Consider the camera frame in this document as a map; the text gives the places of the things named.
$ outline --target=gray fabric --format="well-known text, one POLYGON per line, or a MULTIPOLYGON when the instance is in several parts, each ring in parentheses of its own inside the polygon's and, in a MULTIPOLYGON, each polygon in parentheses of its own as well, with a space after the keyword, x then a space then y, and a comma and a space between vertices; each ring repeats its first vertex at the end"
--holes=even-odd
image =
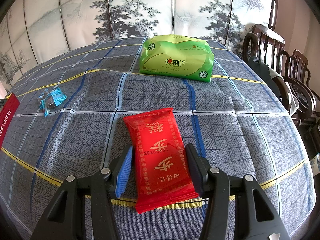
MULTIPOLYGON (((208 41, 215 54, 210 83, 141 75, 144 40, 133 37, 76 49, 16 82, 11 92, 20 106, 0 152, 0 204, 23 238, 30 238, 58 188, 55 183, 108 166, 131 142, 124 116, 163 107, 174 108, 183 142, 193 143, 211 165, 233 176, 252 174, 293 233, 312 210, 316 195, 302 140, 271 90, 215 41, 208 41), (38 88, 52 84, 51 91, 59 81, 68 98, 45 118, 37 112, 43 89, 38 88)), ((199 238, 204 200, 137 214, 132 207, 137 198, 134 169, 122 197, 113 205, 121 239, 199 238)), ((87 239, 92 239, 88 201, 85 208, 87 239)), ((233 239, 232 198, 229 215, 227 239, 233 239)))

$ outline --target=tablecloth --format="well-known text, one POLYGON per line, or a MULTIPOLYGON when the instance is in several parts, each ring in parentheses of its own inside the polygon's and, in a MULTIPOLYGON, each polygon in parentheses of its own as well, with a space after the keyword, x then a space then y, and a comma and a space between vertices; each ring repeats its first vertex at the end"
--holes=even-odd
MULTIPOLYGON (((293 239, 305 232, 316 200, 308 156, 290 116, 267 85, 235 54, 208 40, 215 55, 210 83, 139 73, 142 43, 130 37, 92 44, 25 73, 10 92, 20 101, 0 152, 0 204, 29 239, 68 175, 107 167, 131 142, 123 117, 173 107, 183 142, 232 176, 252 174, 293 239), (41 91, 67 99, 48 117, 41 91)), ((121 239, 198 239, 207 201, 197 198, 144 214, 134 209, 134 170, 113 209, 121 239)), ((86 199, 87 239, 92 237, 86 199)), ((227 239, 233 239, 230 197, 227 239)))

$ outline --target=green tissue package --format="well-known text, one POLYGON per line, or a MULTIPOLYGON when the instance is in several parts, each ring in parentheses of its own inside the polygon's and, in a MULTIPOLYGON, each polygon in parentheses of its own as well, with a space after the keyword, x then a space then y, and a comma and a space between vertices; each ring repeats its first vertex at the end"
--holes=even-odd
POLYGON ((214 54, 209 44, 180 35, 161 35, 143 43, 140 73, 210 82, 214 54))

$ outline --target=dark wooden chair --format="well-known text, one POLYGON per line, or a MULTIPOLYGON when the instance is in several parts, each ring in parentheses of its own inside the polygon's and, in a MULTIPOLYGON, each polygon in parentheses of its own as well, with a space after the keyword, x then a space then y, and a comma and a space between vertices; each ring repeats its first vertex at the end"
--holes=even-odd
MULTIPOLYGON (((284 39, 279 34, 261 24, 255 24, 252 33, 248 33, 244 38, 242 57, 244 62, 247 63, 248 56, 252 57, 256 55, 258 59, 261 59, 265 64, 268 64, 270 68, 281 74, 283 56, 286 57, 284 69, 289 71, 292 65, 291 57, 289 53, 284 50, 284 45, 284 39)), ((308 118, 312 114, 312 111, 314 111, 314 101, 310 95, 310 90, 302 82, 287 75, 283 78, 285 82, 290 84, 291 88, 294 87, 298 89, 307 100, 307 104, 301 104, 301 107, 297 110, 297 114, 292 116, 292 120, 296 126, 299 126, 301 119, 308 118)), ((279 88, 281 103, 289 112, 292 104, 290 90, 280 77, 274 77, 272 80, 279 88)))
MULTIPOLYGON (((297 49, 293 51, 293 54, 291 56, 291 64, 290 68, 286 69, 285 75, 287 77, 291 77, 294 79, 299 80, 301 83, 305 84, 306 87, 310 90, 312 96, 311 98, 314 101, 314 104, 316 106, 316 100, 318 103, 320 103, 320 97, 318 96, 317 93, 315 93, 310 87, 309 87, 309 82, 311 78, 311 73, 310 70, 307 68, 308 67, 308 59, 297 49)), ((315 122, 316 118, 320 117, 320 112, 317 112, 316 110, 313 111, 311 115, 311 119, 309 122, 315 122)))

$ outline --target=red snack package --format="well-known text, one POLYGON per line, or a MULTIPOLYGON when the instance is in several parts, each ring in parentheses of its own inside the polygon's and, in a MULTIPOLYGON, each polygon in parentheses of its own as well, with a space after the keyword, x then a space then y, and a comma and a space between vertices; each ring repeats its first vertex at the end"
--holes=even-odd
POLYGON ((199 196, 172 110, 163 108, 123 118, 135 147, 139 214, 199 196))

